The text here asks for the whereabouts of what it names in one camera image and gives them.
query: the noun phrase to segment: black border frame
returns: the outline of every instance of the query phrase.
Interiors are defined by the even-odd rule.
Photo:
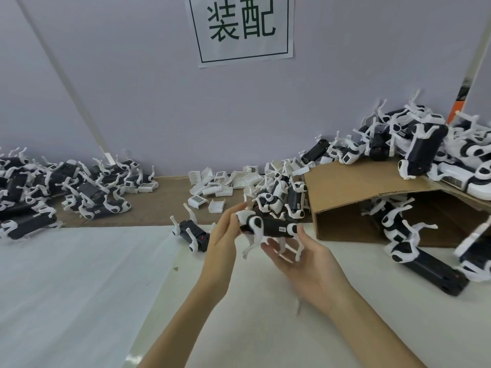
[[[289,44],[288,44],[289,33],[290,33],[290,0],[286,0],[287,19],[286,19],[286,51],[285,52],[283,52],[283,53],[272,53],[272,54],[262,54],[262,55],[251,55],[249,57],[216,59],[214,61],[203,61],[203,56],[201,55],[201,48],[199,46],[198,31],[196,30],[196,23],[194,21],[193,5],[191,4],[191,0],[189,0],[189,8],[191,9],[191,17],[193,18],[194,34],[196,35],[196,42],[198,43],[199,59],[201,60],[201,63],[234,61],[236,59],[247,59],[247,58],[267,57],[267,56],[271,56],[271,55],[288,54],[288,49],[290,48]]]

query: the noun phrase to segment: white plastic sheet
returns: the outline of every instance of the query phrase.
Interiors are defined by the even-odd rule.
[[[0,244],[0,366],[119,367],[179,250],[171,227]]]

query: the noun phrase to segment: paper sign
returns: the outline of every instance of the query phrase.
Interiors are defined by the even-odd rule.
[[[295,0],[186,0],[199,67],[293,57]]]

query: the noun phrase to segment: white paper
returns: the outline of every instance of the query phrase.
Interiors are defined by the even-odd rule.
[[[199,67],[293,57],[295,0],[186,0]]]
[[[0,366],[123,365],[181,247],[171,230],[61,228],[0,243]]]

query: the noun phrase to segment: gray wall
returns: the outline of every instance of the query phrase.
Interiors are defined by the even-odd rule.
[[[480,123],[491,125],[491,38],[474,77],[464,111],[470,115],[481,115]]]
[[[15,0],[0,0],[1,153],[28,147],[50,161],[102,152],[79,116]]]
[[[24,0],[117,154],[231,171],[349,132],[377,98],[447,115],[491,0],[296,0],[293,59],[199,69],[184,0]]]

